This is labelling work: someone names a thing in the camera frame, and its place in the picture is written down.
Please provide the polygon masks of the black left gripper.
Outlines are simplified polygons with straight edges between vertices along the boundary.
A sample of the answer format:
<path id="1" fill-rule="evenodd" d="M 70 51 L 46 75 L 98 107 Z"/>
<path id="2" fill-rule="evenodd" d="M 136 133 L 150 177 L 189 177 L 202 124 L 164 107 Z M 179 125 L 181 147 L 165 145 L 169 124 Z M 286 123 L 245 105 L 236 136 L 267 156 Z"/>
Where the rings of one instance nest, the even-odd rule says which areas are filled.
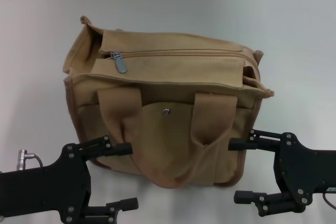
<path id="1" fill-rule="evenodd" d="M 131 143 L 113 145 L 105 135 L 62 148 L 51 165 L 1 174 L 1 216 L 57 211 L 63 223 L 117 223 L 119 211 L 139 208 L 137 198 L 88 206 L 90 175 L 86 161 L 132 155 Z"/>

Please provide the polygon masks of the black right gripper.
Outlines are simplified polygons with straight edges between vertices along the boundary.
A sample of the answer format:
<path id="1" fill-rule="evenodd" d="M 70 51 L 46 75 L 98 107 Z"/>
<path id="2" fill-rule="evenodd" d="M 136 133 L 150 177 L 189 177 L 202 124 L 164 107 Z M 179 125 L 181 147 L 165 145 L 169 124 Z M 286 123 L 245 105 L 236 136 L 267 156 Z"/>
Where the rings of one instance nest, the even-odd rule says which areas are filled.
<path id="1" fill-rule="evenodd" d="M 309 149 L 293 133 L 251 129 L 247 138 L 232 137 L 228 150 L 276 152 L 274 169 L 285 191 L 267 194 L 237 190 L 234 194 L 234 203 L 254 203 L 261 217 L 302 213 L 312 203 L 313 194 L 335 193 L 335 151 Z"/>

